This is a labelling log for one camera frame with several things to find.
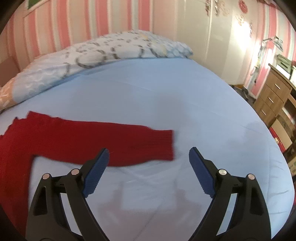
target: wall decoration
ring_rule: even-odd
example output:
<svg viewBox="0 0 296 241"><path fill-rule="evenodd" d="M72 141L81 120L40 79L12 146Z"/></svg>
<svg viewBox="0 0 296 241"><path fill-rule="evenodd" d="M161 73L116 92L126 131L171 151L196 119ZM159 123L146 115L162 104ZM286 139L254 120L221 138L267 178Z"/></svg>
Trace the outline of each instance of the wall decoration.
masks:
<svg viewBox="0 0 296 241"><path fill-rule="evenodd" d="M227 17L230 14L230 9L225 7L224 1L219 1L219 10L222 11L223 16Z"/></svg>
<svg viewBox="0 0 296 241"><path fill-rule="evenodd" d="M207 15L210 15L210 8L211 8L211 1L205 0L205 11L207 12Z"/></svg>
<svg viewBox="0 0 296 241"><path fill-rule="evenodd" d="M246 3L243 0L239 0L239 8L241 9L241 11L244 14L248 13L248 7L247 7Z"/></svg>
<svg viewBox="0 0 296 241"><path fill-rule="evenodd" d="M28 1L28 9L33 7L36 3L38 3L40 0L29 0Z"/></svg>
<svg viewBox="0 0 296 241"><path fill-rule="evenodd" d="M219 15L219 3L220 1L219 0L215 0L215 10L216 10L216 16Z"/></svg>
<svg viewBox="0 0 296 241"><path fill-rule="evenodd" d="M252 38L253 33L253 21L250 22L250 38Z"/></svg>
<svg viewBox="0 0 296 241"><path fill-rule="evenodd" d="M242 26L242 24L244 23L244 15L235 15L235 17L237 18L239 25Z"/></svg>

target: red sweater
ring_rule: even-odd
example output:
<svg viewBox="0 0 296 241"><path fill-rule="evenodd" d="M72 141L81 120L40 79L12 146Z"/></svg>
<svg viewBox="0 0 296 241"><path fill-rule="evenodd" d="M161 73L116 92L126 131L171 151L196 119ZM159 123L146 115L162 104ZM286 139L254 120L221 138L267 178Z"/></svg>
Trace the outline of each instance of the red sweater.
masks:
<svg viewBox="0 0 296 241"><path fill-rule="evenodd" d="M0 203L17 230L25 235L35 156L83 164L101 148L107 148L108 165L114 167L173 160L172 133L146 126L63 120L29 112L25 119L15 118L0 136Z"/></svg>

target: light blue bedsheet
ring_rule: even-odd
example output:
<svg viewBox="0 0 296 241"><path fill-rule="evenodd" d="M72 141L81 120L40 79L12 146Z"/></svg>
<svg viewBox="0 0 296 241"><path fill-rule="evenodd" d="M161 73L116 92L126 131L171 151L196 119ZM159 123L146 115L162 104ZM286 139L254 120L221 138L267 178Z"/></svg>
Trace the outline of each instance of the light blue bedsheet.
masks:
<svg viewBox="0 0 296 241"><path fill-rule="evenodd" d="M190 238L211 202L189 164L193 146L232 175L256 176L267 201L272 236L287 220L294 187L279 147L255 111L211 71L188 59L134 59L68 80L1 114L0 134L15 116L24 118L29 110L77 121L175 130L175 161L108 167L87 198L110 240ZM29 205L43 173L64 175L74 167L79 166L37 157ZM79 233L67 200L63 201L70 226ZM228 225L234 201L220 232Z"/></svg>

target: pink striped wallpaper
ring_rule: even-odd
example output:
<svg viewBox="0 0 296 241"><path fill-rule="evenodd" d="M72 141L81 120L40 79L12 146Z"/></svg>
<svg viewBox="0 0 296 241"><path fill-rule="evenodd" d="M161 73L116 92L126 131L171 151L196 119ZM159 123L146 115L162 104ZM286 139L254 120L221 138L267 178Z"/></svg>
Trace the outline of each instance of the pink striped wallpaper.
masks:
<svg viewBox="0 0 296 241"><path fill-rule="evenodd" d="M269 42L267 44L267 49L259 70L259 75L257 77L257 82L251 89L251 93L257 97L266 81L270 67L268 64L273 64L277 54L281 54L288 59L293 61L296 65L296 32L292 25L288 21L287 17L281 12L275 5L258 3L258 30L256 45L253 52L252 64L249 73L251 72L253 66L256 65L258 52L260 48L261 40L273 37L277 35L281 40L283 40L283 49L281 52L274 43ZM250 75L248 74L245 81L245 86L247 86L250 80Z"/></svg>
<svg viewBox="0 0 296 241"><path fill-rule="evenodd" d="M152 0L41 0L15 11L0 35L0 62L13 56L24 69L39 55L111 32L151 31Z"/></svg>

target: drawer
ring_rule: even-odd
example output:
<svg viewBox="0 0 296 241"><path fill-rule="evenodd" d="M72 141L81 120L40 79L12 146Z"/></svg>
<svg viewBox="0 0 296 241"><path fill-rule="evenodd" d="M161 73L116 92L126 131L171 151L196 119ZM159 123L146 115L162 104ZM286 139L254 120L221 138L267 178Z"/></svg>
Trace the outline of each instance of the drawer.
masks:
<svg viewBox="0 0 296 241"><path fill-rule="evenodd" d="M284 106L284 102L267 85L264 85L259 97L276 115Z"/></svg>
<svg viewBox="0 0 296 241"><path fill-rule="evenodd" d="M253 104L253 108L259 117L263 120L263 122L270 127L274 122L276 115L269 108L269 106L261 99L260 97Z"/></svg>
<svg viewBox="0 0 296 241"><path fill-rule="evenodd" d="M271 71L266 79L266 85L285 103L290 94L291 88L274 75Z"/></svg>

